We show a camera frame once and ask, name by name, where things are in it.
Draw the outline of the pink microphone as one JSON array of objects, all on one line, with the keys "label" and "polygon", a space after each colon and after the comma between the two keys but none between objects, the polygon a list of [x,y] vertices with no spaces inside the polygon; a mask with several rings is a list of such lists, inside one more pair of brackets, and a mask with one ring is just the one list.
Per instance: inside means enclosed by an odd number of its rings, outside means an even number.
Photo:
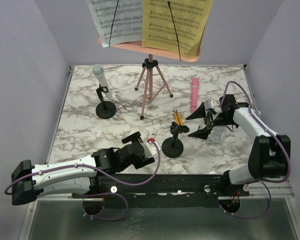
[{"label": "pink microphone", "polygon": [[199,79],[193,78],[191,81],[191,105],[190,105],[190,110],[192,113],[197,109],[198,89],[199,89]]}]

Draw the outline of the black microphone stand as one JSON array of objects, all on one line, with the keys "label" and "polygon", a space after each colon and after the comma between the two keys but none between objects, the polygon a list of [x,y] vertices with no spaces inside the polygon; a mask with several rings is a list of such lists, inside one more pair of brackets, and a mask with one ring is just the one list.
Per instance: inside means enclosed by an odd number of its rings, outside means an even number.
[{"label": "black microphone stand", "polygon": [[103,87],[99,85],[96,89],[96,94],[100,103],[96,106],[95,113],[99,118],[104,120],[112,118],[117,112],[116,105],[110,101],[110,99],[112,99],[110,93],[111,92],[106,86]]},{"label": "black microphone stand", "polygon": [[179,125],[173,121],[170,125],[172,137],[166,138],[161,146],[164,155],[172,159],[180,157],[184,151],[184,145],[179,139],[179,134],[188,133],[189,131],[190,129],[186,125]]}]

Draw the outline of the white microphone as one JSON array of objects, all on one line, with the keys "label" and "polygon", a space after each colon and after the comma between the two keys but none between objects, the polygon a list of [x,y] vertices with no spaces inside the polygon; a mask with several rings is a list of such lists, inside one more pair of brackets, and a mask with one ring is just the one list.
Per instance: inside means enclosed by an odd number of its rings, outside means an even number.
[{"label": "white microphone", "polygon": [[97,78],[99,85],[104,92],[105,96],[109,99],[113,99],[111,89],[108,85],[107,79],[105,77],[105,70],[100,64],[95,64],[92,67],[92,73]]}]

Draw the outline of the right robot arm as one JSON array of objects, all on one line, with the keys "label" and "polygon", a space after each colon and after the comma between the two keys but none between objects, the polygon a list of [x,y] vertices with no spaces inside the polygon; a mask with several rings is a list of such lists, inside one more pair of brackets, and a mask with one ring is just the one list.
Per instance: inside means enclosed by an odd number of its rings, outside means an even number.
[{"label": "right robot arm", "polygon": [[188,117],[187,120],[203,119],[204,128],[190,137],[206,140],[217,127],[235,126],[244,130],[253,141],[247,164],[237,169],[226,171],[225,180],[220,183],[220,191],[231,196],[238,190],[238,185],[264,180],[276,183],[279,178],[286,178],[291,172],[291,140],[287,135],[279,135],[269,129],[256,116],[247,102],[236,101],[233,94],[220,98],[221,106],[216,101],[206,100]]}]

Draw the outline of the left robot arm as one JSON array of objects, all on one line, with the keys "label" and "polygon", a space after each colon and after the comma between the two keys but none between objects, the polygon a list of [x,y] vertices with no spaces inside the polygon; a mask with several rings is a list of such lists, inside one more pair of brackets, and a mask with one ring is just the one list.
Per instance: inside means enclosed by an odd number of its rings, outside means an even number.
[{"label": "left robot arm", "polygon": [[122,143],[121,148],[101,148],[87,156],[54,164],[32,164],[29,159],[23,160],[12,172],[11,184],[4,193],[11,196],[14,206],[57,194],[87,194],[94,198],[101,191],[101,185],[95,181],[98,175],[127,185],[114,175],[129,166],[143,168],[155,162],[154,156],[161,155],[158,142],[153,138],[143,142],[138,131],[122,139]]}]

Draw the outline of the clear plastic compartment box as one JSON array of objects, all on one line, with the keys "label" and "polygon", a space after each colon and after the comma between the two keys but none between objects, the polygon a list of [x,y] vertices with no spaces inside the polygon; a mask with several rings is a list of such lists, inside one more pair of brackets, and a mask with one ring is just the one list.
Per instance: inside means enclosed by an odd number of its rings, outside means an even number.
[{"label": "clear plastic compartment box", "polygon": [[207,140],[222,145],[225,142],[227,131],[228,129],[225,126],[215,126],[208,135]]}]

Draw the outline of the yellow utility knife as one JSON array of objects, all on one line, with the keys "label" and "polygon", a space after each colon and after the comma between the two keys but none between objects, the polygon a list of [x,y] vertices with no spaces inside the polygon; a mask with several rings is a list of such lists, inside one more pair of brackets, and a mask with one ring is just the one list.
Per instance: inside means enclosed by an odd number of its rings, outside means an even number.
[{"label": "yellow utility knife", "polygon": [[184,123],[182,121],[182,118],[181,118],[181,115],[179,113],[179,111],[177,109],[175,109],[173,111],[173,115],[174,115],[174,119],[175,119],[175,122],[179,125],[179,126],[183,126]]}]

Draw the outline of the pink tripod music stand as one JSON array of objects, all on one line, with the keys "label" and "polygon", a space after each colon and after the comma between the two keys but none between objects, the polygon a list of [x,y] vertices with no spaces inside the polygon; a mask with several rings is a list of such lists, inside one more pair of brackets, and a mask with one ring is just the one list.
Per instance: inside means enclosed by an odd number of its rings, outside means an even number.
[{"label": "pink tripod music stand", "polygon": [[[142,107],[140,112],[140,119],[143,120],[145,116],[146,100],[152,102],[164,88],[166,88],[171,98],[174,96],[159,67],[158,61],[154,59],[154,56],[165,57],[169,59],[180,59],[180,56],[171,51],[142,46],[141,41],[130,41],[130,42],[119,43],[119,44],[112,45],[112,47],[148,55],[148,57],[142,63],[142,71],[140,73],[138,82],[134,88],[137,91],[139,89],[141,82],[144,81],[144,92],[143,92]],[[162,86],[157,91],[157,93],[153,93],[154,69],[157,70],[162,80]]]}]

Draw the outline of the yellow sheet music page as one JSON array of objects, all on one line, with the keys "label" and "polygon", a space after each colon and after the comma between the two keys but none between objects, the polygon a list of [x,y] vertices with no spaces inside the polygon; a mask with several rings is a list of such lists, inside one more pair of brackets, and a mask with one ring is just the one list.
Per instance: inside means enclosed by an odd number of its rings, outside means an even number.
[{"label": "yellow sheet music page", "polygon": [[194,58],[212,0],[144,0],[141,46]]}]

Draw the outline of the white sheet music page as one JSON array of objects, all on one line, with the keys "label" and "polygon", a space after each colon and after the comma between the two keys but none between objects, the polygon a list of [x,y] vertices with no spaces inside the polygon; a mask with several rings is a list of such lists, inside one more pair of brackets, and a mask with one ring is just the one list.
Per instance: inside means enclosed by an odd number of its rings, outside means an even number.
[{"label": "white sheet music page", "polygon": [[104,48],[142,40],[142,0],[88,0],[87,6]]}]

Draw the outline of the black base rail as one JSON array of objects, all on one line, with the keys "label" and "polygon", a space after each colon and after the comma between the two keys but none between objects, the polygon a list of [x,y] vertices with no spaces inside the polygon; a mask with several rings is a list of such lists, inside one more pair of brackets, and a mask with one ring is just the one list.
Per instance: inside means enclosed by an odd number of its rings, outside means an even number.
[{"label": "black base rail", "polygon": [[237,212],[240,199],[261,194],[267,197],[260,183],[233,185],[227,173],[219,174],[157,174],[150,182],[139,186],[118,183],[107,176],[77,178],[45,187],[40,197],[66,194],[82,200],[89,212],[102,208],[217,208],[224,206]]}]

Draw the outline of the aluminium frame rail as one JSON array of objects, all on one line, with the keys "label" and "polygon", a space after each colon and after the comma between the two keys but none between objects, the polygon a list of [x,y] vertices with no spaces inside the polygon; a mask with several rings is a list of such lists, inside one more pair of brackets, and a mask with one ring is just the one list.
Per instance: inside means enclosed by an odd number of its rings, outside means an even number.
[{"label": "aluminium frame rail", "polygon": [[203,194],[205,197],[214,197],[225,199],[233,197],[236,193],[242,197],[267,197],[271,195],[275,198],[289,197],[293,195],[292,187],[289,183],[262,183],[255,182],[250,184],[235,185],[228,190],[222,190],[216,183],[208,183],[194,180],[153,180],[148,185],[140,185],[136,187],[128,185],[120,185],[117,182],[111,183],[109,180],[101,182],[101,186],[87,193],[79,194],[78,190],[83,187],[78,181],[66,181],[64,183],[56,183],[47,187],[43,193],[37,197],[38,200],[52,199],[84,199],[84,198],[100,198],[105,193],[120,194],[125,196],[183,196]]}]

